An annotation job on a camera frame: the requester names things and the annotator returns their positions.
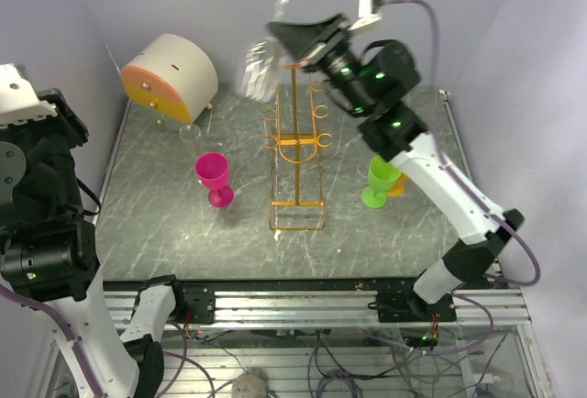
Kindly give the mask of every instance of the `marble table surface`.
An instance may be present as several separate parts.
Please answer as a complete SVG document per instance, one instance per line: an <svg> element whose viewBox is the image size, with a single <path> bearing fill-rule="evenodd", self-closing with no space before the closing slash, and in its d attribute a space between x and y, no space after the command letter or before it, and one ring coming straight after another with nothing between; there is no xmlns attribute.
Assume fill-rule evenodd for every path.
<svg viewBox="0 0 587 398"><path fill-rule="evenodd" d="M300 86L298 104L307 110L305 89ZM432 102L431 94L421 89L406 97L425 120ZM440 103L443 147L462 168L448 109ZM269 130L261 118L267 106L240 99L227 88L221 88L213 104L195 124L205 135L206 149L229 160L233 204L212 207L177 132L158 127L132 105L97 225L106 280L169 273L182 279L416 276L456 241L449 221L409 180L404 194L390 198L384 208L363 204L360 192L367 185L373 154L360 139L359 120L333 105L320 121L321 130L333 136L321 155L326 226L276 235L268 225L271 153L262 146ZM318 95L316 105L322 104L327 100ZM293 172L280 167L281 190L276 191L287 197ZM315 182L311 174L309 166L304 177Z"/></svg>

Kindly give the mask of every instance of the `transparent wine glass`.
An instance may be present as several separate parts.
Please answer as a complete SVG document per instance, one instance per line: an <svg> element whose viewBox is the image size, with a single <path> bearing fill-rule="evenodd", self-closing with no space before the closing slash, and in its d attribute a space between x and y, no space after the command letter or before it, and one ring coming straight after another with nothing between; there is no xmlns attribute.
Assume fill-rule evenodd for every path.
<svg viewBox="0 0 587 398"><path fill-rule="evenodd" d="M291 0L275 0L272 20L281 20ZM280 77L280 52L277 39L267 36L253 42L237 71L237 94L268 102L275 93Z"/></svg>

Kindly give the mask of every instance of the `pink wine glass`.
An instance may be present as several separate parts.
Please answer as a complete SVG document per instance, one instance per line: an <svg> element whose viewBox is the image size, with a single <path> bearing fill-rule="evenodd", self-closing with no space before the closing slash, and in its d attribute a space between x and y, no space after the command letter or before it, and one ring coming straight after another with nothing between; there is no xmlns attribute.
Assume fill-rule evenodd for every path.
<svg viewBox="0 0 587 398"><path fill-rule="evenodd" d="M210 189L208 201L214 207L226 207L235 197L235 193L228 187L230 170L227 157L218 152L208 152L202 155L195 164L195 173L202 184Z"/></svg>

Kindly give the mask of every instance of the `metal rack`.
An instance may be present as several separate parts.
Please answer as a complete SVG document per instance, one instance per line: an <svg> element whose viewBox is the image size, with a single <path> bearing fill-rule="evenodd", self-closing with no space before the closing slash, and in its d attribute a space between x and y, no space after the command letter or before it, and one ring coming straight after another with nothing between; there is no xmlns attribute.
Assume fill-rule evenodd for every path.
<svg viewBox="0 0 587 398"><path fill-rule="evenodd" d="M308 74L308 93L310 96L310 112L312 121L312 131L303 132L299 128L299 116L297 106L297 68L294 65L287 65L287 69L290 70L292 75L292 120L293 130L283 131L282 121L282 98L281 92L282 87L278 85L275 91L275 108L266 109L263 112L263 119L267 122L274 123L273 131L270 135L265 137L264 146L271 150L271 189L270 189L270 209L269 209L269 227L272 230L321 230L324 228L327 219L326 200L322 194L322 168L320 164L320 150L330 146L330 142L325 142L324 137L332 138L332 135L327 132L320 132L316 121L322 118L326 118L327 114L322 114L323 111L327 110L326 105L315 105L314 94L321 93L321 89L317 89L316 85L320 81L312 82L311 76ZM294 157L290 158L285 154L283 148L293 147ZM302 158L302 147L310 147L311 152ZM287 162L293 164L295 169L294 177L294 197L293 201L279 200L276 197L275 189L277 186L277 162L280 158L283 158ZM317 162L318 168L318 195L313 201L304 200L301 197L301 175L302 166L309 164L310 161ZM275 211L279 207L319 207L322 209L322 220L317 225L312 226L278 226L277 216Z"/></svg>
<svg viewBox="0 0 587 398"><path fill-rule="evenodd" d="M423 329L430 326L429 322L380 323L377 312L369 309L368 304L377 295L377 291L372 289L373 286L376 283L387 283L386 279L280 282L193 281L186 283L195 283L195 286L200 287L203 292L216 297L213 323L208 325L192 323L189 326L190 330L203 334L222 330L252 331L253 333L277 330L277 332L287 335L294 330L300 330L303 334L309 335L311 330L331 329L334 335L338 334L344 338L345 336L356 336L361 329L369 329L371 332L395 332L394 330ZM362 283L369 291L363 291L360 288L351 289L353 286L360 287ZM106 304L116 328L120 332L126 329L130 321L135 298L138 294L135 289L136 285L133 282L105 282ZM318 291L319 286L323 286L324 291ZM527 377L527 387L531 388L533 395L537 398L554 397L531 326L530 315L520 290L518 288L458 290L456 293L466 295L487 306L493 316L495 329L509 332L515 338L521 368ZM476 306L458 298L453 298L453 300L457 320L443 322L441 326L445 329L445 335L447 332L454 333L452 347L456 348L471 342L472 337L467 337L471 332L473 335L483 332L488 321L485 313ZM167 329L173 331L175 328L168 326ZM371 370L378 368L382 370L389 367L389 354L385 355L385 349L381 347L365 348L352 344L349 346L344 343L343 339L342 346L331 348L344 365L354 368L355 371L371 365ZM180 351L180 348L174 347L170 350ZM288 345L279 348L264 348L257 346L251 340L250 344L245 345L244 348L237 347L231 349L230 352L237 355L245 366L268 367L271 375L274 374L272 376L273 385L280 396L288 398L307 396L306 375L308 370L306 366L311 349L307 347L292 348ZM234 359L221 348L193 347L189 353L194 357L204 357L207 369L208 367L211 369L218 366L223 367L223 371L219 372L219 375L221 373L227 378L233 378L239 374L239 367ZM452 371L448 377L443 377L443 382L437 385L438 392L442 393L444 390L444 394L447 394L461 387L460 385L455 386L455 384L469 385L480 379L479 368L475 369L475 365L468 358L463 359L461 355L456 358L459 359L460 373ZM169 366L166 363L166 367L170 369L170 373L166 374L167 379L177 364L173 364L174 360L171 360L170 363ZM326 354L321 356L320 363L325 368L329 366ZM434 373L432 371L433 365L430 364L428 367L428 370L424 367L425 372L432 375ZM278 375L278 373L284 372L289 372L287 378ZM205 395L209 394L209 386L207 382L203 381L199 372L194 374L193 370L188 370L185 375L182 377L183 381L180 381L171 390L171 395L191 391L197 393L196 396L202 395L205 398ZM310 375L313 383L319 378L314 368ZM492 374L488 374L485 375L483 384L491 384L494 381ZM399 378L390 378L388 381L382 382L367 381L365 387L365 396L378 398L389 396L390 392L399 392L403 386ZM335 390L332 392L339 392L340 396L348 395L342 389L340 391L336 389L336 392ZM464 391L468 397L471 397L473 392L474 388Z"/></svg>

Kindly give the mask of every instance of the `clear glass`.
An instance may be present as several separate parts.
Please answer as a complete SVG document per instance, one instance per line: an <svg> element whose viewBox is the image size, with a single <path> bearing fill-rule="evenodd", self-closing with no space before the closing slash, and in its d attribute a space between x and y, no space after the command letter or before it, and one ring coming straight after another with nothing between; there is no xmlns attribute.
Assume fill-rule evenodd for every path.
<svg viewBox="0 0 587 398"><path fill-rule="evenodd" d="M204 136L200 127L187 125L180 129L180 140L188 154L192 167L202 155L205 154Z"/></svg>
<svg viewBox="0 0 587 398"><path fill-rule="evenodd" d="M283 18L285 6L290 1L275 0L272 20ZM270 101L279 82L281 58L282 54L276 39L267 36L253 42L238 67L235 81L237 94L260 102Z"/></svg>

